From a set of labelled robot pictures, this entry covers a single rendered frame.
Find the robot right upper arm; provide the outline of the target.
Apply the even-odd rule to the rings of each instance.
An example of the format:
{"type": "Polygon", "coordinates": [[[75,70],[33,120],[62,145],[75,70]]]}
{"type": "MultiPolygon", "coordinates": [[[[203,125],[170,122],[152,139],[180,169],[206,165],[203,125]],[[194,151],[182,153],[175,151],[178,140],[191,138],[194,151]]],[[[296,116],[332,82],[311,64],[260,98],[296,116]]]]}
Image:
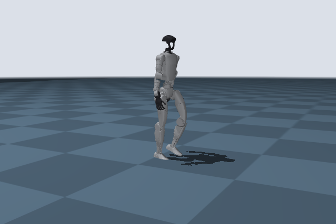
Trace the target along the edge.
{"type": "Polygon", "coordinates": [[[163,62],[165,61],[165,55],[161,54],[161,55],[157,55],[156,56],[156,79],[162,79],[162,66],[163,66],[163,62]]]}

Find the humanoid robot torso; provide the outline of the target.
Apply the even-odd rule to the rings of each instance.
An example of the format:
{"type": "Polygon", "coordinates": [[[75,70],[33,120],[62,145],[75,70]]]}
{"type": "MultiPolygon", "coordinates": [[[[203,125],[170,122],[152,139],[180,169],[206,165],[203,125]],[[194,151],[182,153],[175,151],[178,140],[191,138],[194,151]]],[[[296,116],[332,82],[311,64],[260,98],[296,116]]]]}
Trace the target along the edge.
{"type": "Polygon", "coordinates": [[[162,79],[165,80],[163,83],[163,87],[160,88],[160,92],[164,92],[166,99],[169,99],[173,96],[174,89],[171,87],[172,82],[175,79],[176,75],[176,67],[177,67],[177,55],[175,53],[172,54],[167,53],[169,51],[163,52],[161,54],[165,55],[165,61],[162,66],[162,79]]]}

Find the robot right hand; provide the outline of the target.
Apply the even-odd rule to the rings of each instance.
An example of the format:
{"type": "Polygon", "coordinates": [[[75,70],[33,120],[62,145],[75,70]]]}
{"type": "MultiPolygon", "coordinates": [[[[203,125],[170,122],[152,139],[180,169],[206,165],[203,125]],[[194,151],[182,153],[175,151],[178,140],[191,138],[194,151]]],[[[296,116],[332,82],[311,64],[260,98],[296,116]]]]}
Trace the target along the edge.
{"type": "MultiPolygon", "coordinates": [[[[163,101],[162,101],[162,99],[160,98],[161,97],[161,95],[160,95],[160,92],[158,91],[158,96],[155,96],[155,98],[156,98],[156,100],[155,100],[155,104],[156,104],[156,108],[158,109],[158,110],[163,110],[163,109],[165,109],[164,107],[163,107],[163,105],[162,105],[162,103],[164,103],[163,101]],[[161,107],[162,106],[162,107],[161,107]],[[162,109],[163,108],[163,109],[162,109]]],[[[165,103],[164,103],[165,104],[165,103]]],[[[166,104],[165,104],[166,105],[166,104]]]]}

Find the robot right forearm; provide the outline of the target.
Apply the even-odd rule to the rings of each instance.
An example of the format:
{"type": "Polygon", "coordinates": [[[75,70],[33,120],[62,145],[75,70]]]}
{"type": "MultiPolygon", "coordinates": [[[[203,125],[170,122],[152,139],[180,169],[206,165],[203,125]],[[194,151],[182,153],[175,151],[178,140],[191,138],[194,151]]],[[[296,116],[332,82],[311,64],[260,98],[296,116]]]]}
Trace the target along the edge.
{"type": "Polygon", "coordinates": [[[154,88],[153,88],[153,91],[154,91],[154,95],[158,96],[158,91],[160,91],[160,83],[161,83],[161,81],[156,80],[156,75],[157,75],[157,73],[155,74],[155,77],[154,77],[154,88]]]}

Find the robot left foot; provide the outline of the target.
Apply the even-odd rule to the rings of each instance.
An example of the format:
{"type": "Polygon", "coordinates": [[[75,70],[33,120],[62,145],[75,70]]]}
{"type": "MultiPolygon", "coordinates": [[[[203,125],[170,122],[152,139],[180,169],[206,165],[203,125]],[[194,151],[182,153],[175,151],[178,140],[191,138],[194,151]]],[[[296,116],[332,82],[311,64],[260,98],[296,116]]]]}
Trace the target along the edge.
{"type": "Polygon", "coordinates": [[[170,150],[171,152],[173,152],[174,154],[176,154],[178,156],[182,156],[182,153],[176,147],[175,148],[171,147],[171,144],[168,144],[166,146],[166,149],[170,150]]]}

